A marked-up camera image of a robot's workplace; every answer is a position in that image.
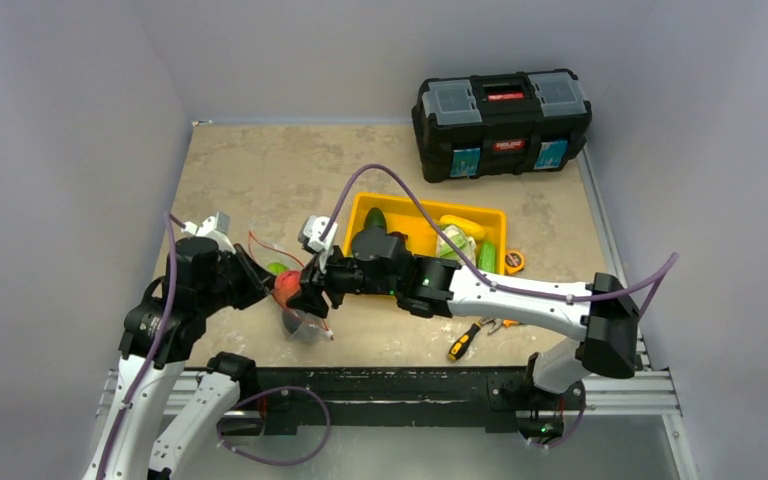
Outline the red peach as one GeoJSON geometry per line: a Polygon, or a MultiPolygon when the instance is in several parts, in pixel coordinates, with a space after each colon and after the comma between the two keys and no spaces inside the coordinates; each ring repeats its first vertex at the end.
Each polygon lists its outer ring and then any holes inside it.
{"type": "Polygon", "coordinates": [[[272,296],[281,308],[287,309],[288,301],[300,291],[300,276],[299,270],[289,270],[276,277],[272,296]]]}

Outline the purple eggplant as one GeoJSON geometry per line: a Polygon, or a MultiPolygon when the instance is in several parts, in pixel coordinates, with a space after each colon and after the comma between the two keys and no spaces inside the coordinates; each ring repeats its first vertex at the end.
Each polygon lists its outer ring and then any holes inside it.
{"type": "Polygon", "coordinates": [[[322,338],[318,321],[311,320],[305,313],[297,315],[295,311],[282,310],[281,322],[287,340],[310,343],[322,338]]]}

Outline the clear orange zip bag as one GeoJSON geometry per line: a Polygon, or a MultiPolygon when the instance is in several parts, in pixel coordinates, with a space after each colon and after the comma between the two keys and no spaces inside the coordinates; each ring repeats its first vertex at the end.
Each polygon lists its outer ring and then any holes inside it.
{"type": "Polygon", "coordinates": [[[333,341],[333,330],[324,319],[289,307],[290,298],[301,290],[300,259],[277,244],[261,241],[253,232],[248,233],[247,251],[259,266],[276,277],[272,298],[278,305],[285,337],[305,343],[333,341]]]}

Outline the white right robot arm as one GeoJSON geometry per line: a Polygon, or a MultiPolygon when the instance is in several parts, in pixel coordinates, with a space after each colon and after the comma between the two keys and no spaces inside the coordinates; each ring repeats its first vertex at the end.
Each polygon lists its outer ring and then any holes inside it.
{"type": "Polygon", "coordinates": [[[473,271],[414,254],[378,227],[360,232],[351,245],[350,256],[334,246],[301,271],[280,275],[276,296],[290,309],[324,318],[347,294],[391,295],[418,317],[491,317],[561,334],[564,341],[529,361],[521,381],[524,399],[536,407],[590,374],[628,379],[636,372],[640,313],[612,275],[551,283],[473,271]]]}

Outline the green pepper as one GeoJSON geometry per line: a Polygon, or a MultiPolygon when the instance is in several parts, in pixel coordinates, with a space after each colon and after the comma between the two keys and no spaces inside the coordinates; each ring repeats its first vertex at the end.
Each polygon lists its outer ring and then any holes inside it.
{"type": "Polygon", "coordinates": [[[478,247],[476,253],[476,266],[479,270],[487,273],[497,273],[497,247],[489,240],[485,240],[478,247]]]}

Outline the small green ball vegetable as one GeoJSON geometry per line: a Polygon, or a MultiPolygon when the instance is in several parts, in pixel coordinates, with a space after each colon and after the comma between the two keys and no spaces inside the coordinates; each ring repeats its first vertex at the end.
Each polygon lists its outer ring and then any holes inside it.
{"type": "Polygon", "coordinates": [[[266,265],[266,270],[271,274],[278,276],[290,270],[290,268],[281,262],[270,262],[266,265]]]}

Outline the yellow banana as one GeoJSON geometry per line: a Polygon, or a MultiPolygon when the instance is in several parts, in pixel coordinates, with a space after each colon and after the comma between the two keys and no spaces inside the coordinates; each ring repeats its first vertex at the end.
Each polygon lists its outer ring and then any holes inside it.
{"type": "Polygon", "coordinates": [[[443,215],[440,218],[441,226],[456,226],[467,236],[472,237],[476,242],[481,242],[486,237],[486,229],[480,224],[456,215],[443,215]]]}

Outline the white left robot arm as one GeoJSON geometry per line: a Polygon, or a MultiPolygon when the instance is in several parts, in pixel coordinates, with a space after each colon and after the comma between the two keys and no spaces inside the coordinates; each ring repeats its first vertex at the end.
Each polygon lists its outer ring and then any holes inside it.
{"type": "Polygon", "coordinates": [[[219,353],[193,398],[168,427],[161,426],[208,318],[224,308],[255,305],[271,294],[275,279],[239,244],[186,237],[170,245],[164,275],[124,320],[114,396],[85,478],[169,479],[225,411],[255,402],[255,362],[219,353]]]}

